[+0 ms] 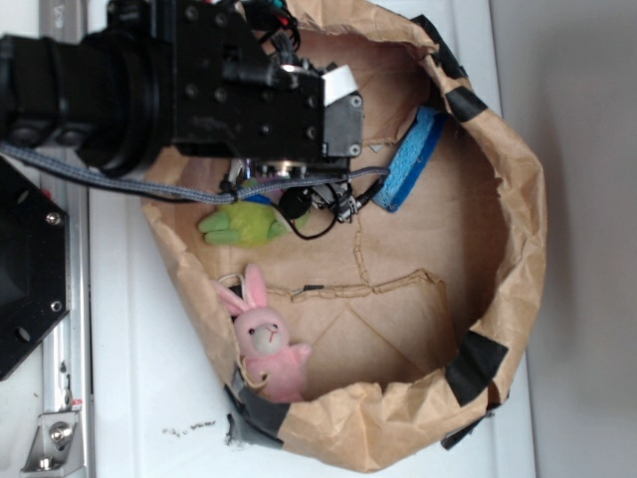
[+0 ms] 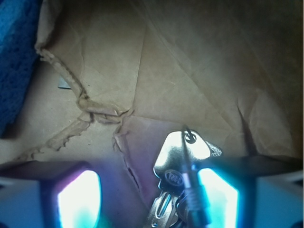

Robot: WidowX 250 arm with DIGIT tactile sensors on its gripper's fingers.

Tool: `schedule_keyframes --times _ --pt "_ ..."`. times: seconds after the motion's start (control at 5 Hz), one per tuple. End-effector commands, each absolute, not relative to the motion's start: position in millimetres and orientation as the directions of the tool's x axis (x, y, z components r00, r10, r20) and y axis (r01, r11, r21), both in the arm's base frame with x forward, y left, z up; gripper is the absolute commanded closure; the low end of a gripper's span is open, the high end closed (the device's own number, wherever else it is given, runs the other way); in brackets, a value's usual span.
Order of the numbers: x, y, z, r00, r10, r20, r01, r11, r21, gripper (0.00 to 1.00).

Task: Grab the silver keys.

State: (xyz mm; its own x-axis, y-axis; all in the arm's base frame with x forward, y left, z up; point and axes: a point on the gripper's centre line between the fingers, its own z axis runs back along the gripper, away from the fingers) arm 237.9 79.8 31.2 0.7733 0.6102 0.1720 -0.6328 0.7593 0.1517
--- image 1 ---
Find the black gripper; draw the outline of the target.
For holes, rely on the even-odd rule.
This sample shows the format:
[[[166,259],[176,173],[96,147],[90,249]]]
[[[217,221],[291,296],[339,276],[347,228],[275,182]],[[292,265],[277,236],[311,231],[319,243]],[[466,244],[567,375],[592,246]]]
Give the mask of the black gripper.
[[[353,74],[299,56],[287,2],[154,1],[150,32],[167,60],[163,144],[311,173],[344,173],[361,154]]]

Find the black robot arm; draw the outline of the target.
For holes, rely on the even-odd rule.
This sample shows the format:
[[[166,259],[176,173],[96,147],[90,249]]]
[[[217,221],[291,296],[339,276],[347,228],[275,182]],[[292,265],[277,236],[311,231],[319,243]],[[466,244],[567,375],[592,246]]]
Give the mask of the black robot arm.
[[[275,1],[112,1],[78,44],[5,36],[1,137],[73,149],[119,177],[165,147],[186,156],[348,169],[363,100],[347,67],[297,54],[298,22]]]

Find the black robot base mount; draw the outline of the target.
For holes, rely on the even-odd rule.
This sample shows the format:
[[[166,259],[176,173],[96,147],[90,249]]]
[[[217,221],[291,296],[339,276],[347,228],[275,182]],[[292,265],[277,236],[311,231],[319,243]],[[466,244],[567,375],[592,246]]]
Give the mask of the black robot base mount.
[[[1,159],[1,378],[68,312],[68,215]]]

